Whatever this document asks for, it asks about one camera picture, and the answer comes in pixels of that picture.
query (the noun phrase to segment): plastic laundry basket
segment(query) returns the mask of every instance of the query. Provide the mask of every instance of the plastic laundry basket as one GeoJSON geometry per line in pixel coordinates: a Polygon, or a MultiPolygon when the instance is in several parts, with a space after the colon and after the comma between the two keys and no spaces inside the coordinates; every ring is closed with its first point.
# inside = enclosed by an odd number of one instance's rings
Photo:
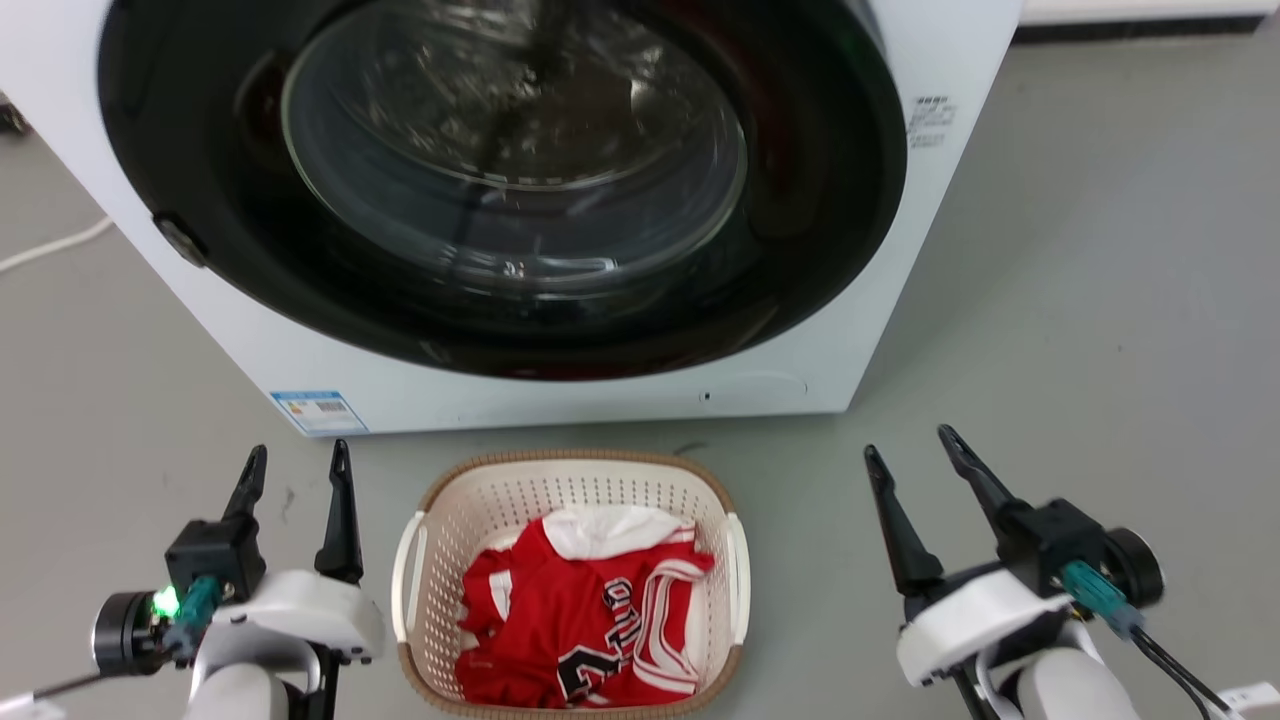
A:
{"type": "Polygon", "coordinates": [[[733,676],[750,612],[746,536],[728,493],[705,468],[663,455],[512,452],[458,465],[422,498],[404,528],[392,574],[392,624],[406,678],[435,707],[471,717],[590,714],[639,720],[698,711],[733,676]],[[699,550],[716,556],[716,569],[695,585],[690,607],[687,651],[701,676],[696,694],[671,705],[563,711],[462,700],[453,674],[462,650],[462,574],[485,547],[571,505],[641,505],[696,523],[699,550]]]}

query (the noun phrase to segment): clothing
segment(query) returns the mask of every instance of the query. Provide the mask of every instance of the clothing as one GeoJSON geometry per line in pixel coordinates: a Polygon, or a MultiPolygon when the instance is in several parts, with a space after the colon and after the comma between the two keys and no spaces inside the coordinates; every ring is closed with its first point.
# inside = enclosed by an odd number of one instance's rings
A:
{"type": "Polygon", "coordinates": [[[649,507],[572,507],[480,553],[462,578],[461,621],[477,647],[454,666],[467,702],[620,707],[696,692],[685,620],[714,559],[694,534],[649,507]]]}

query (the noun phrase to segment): washing machine door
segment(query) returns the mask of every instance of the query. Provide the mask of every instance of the washing machine door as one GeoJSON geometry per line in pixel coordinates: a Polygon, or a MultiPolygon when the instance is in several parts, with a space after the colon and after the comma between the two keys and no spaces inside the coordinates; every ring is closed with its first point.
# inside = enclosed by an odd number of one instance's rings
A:
{"type": "Polygon", "coordinates": [[[276,311],[461,373],[625,378],[794,327],[893,219],[844,0],[119,0],[100,95],[157,225],[276,311]]]}

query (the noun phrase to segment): white washing machine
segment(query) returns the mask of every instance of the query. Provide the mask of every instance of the white washing machine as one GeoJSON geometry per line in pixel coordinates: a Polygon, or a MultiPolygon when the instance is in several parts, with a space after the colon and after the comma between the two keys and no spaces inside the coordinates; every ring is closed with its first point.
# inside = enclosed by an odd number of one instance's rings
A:
{"type": "Polygon", "coordinates": [[[841,413],[1020,5],[0,0],[0,88],[308,436],[841,413]]]}

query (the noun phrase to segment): concrete floor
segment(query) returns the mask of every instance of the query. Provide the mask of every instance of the concrete floor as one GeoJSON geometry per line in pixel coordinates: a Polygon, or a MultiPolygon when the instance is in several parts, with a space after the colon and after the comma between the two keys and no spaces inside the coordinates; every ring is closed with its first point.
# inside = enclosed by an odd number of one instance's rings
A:
{"type": "MultiPolygon", "coordinates": [[[[1140,530],[1169,574],[1151,630],[1215,687],[1280,682],[1280,32],[1014,50],[872,372],[842,416],[358,438],[366,587],[431,480],[472,455],[603,446],[691,455],[751,542],[736,682],[705,717],[964,717],[910,689],[860,450],[877,443],[951,569],[992,538],[933,437],[955,424],[1005,482],[1140,530]]],[[[99,210],[38,140],[0,140],[0,256],[99,210]]],[[[306,441],[114,231],[0,277],[0,696],[91,669],[108,593],[270,447],[273,568],[310,566],[329,445],[306,441]]],[[[1098,629],[1147,717],[1178,689],[1098,629]]],[[[73,717],[178,717],[186,676],[122,680],[73,717]]],[[[342,679],[340,717],[435,717],[394,657],[342,679]]]]}

